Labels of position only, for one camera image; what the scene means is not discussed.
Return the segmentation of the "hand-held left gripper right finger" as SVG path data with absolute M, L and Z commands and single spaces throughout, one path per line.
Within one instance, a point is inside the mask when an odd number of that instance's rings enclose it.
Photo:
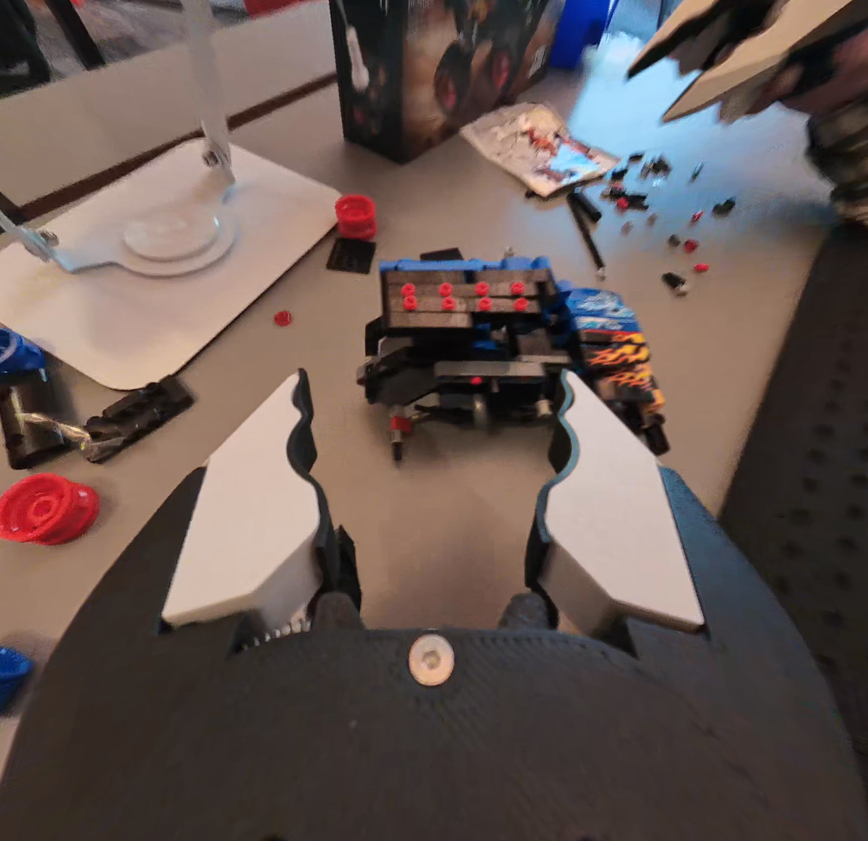
M 572 371 L 557 385 L 525 584 L 579 634 L 635 619 L 677 632 L 705 627 L 658 458 Z

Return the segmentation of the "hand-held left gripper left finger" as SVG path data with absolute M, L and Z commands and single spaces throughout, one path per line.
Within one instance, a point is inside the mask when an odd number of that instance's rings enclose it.
M 337 592 L 360 611 L 353 541 L 312 476 L 313 418 L 299 369 L 209 457 L 161 612 L 168 625 L 244 614 L 273 634 Z

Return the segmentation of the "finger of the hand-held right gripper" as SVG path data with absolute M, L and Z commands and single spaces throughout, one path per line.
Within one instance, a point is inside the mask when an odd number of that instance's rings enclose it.
M 672 56 L 684 44 L 700 44 L 700 51 L 707 58 L 729 36 L 731 23 L 737 29 L 745 26 L 751 31 L 759 25 L 770 3 L 771 0 L 682 0 L 635 57 L 627 78 L 634 78 Z
M 759 25 L 735 23 L 704 58 L 700 44 L 670 56 L 683 76 L 697 73 L 661 117 L 675 122 L 716 107 L 722 122 L 758 114 L 772 102 L 776 82 L 792 67 L 823 66 L 837 44 L 866 30 L 866 0 L 771 0 Z

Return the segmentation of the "blue black brick toy truck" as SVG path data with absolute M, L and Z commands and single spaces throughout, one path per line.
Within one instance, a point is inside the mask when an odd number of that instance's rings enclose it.
M 488 431 L 548 423 L 574 372 L 655 454 L 669 452 L 663 397 L 635 312 L 619 293 L 559 281 L 545 257 L 383 261 L 379 317 L 357 374 L 388 411 L 392 460 L 420 423 Z

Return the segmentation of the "person's right forearm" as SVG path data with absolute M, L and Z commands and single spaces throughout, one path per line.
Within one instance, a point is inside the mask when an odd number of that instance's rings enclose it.
M 808 159 L 830 183 L 838 215 L 867 227 L 867 96 L 811 117 L 807 138 Z

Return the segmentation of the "person's right hand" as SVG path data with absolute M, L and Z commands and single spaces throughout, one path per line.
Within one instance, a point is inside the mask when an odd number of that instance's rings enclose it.
M 830 115 L 866 98 L 867 31 L 834 46 L 823 66 L 814 61 L 789 68 L 775 90 L 773 103 L 812 117 Z

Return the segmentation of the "blue container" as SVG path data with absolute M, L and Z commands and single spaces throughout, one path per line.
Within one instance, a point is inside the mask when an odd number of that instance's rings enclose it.
M 550 50 L 548 66 L 574 70 L 585 49 L 599 44 L 611 0 L 566 0 Z

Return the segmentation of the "black pin connector piece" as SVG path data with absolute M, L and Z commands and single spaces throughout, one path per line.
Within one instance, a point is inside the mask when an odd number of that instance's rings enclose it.
M 127 450 L 195 403 L 193 394 L 174 375 L 130 391 L 83 426 L 85 460 L 101 464 Z

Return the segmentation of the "red wheel hub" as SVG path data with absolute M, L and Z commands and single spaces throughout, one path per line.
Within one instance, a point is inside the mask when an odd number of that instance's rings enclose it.
M 340 196 L 335 202 L 339 236 L 350 240 L 374 240 L 377 233 L 377 210 L 374 200 L 365 195 Z
M 1 538 L 55 546 L 83 536 L 99 516 L 101 502 L 90 487 L 56 474 L 24 478 L 1 496 Z

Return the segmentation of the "white base board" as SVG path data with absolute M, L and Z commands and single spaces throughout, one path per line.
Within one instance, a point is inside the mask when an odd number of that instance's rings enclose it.
M 233 244 L 210 266 L 156 278 L 106 266 L 67 273 L 17 241 L 2 250 L 1 320 L 61 362 L 116 391 L 182 369 L 336 225 L 337 189 L 232 146 L 224 201 Z M 44 228 L 85 249 L 97 224 L 125 223 L 182 196 L 210 202 L 219 179 L 185 142 L 96 192 Z

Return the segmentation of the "sticker sheet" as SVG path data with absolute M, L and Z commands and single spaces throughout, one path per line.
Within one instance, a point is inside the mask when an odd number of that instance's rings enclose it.
M 543 199 L 601 180 L 621 162 L 575 138 L 560 115 L 541 103 L 495 109 L 462 127 L 460 136 Z

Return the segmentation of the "long black axle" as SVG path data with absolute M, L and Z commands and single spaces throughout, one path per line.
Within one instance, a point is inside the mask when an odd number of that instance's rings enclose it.
M 606 277 L 606 264 L 594 239 L 594 229 L 602 218 L 602 212 L 585 191 L 578 187 L 570 190 L 566 196 L 566 202 L 585 248 L 593 261 L 597 277 L 603 280 Z

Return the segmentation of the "printed toy box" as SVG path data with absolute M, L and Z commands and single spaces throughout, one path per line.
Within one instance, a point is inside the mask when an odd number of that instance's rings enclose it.
M 344 139 L 407 163 L 548 67 L 564 0 L 329 0 Z

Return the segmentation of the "black studded square plate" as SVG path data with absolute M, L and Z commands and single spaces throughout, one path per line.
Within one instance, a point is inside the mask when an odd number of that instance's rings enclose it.
M 338 237 L 332 244 L 326 269 L 366 275 L 372 268 L 375 254 L 376 243 L 372 240 Z

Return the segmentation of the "blue wheel hub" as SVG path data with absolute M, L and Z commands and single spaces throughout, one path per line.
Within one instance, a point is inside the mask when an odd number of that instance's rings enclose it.
M 24 336 L 1 327 L 1 383 L 7 384 L 32 371 L 47 366 L 44 352 Z
M 1 715 L 12 711 L 33 669 L 34 662 L 27 654 L 1 646 Z

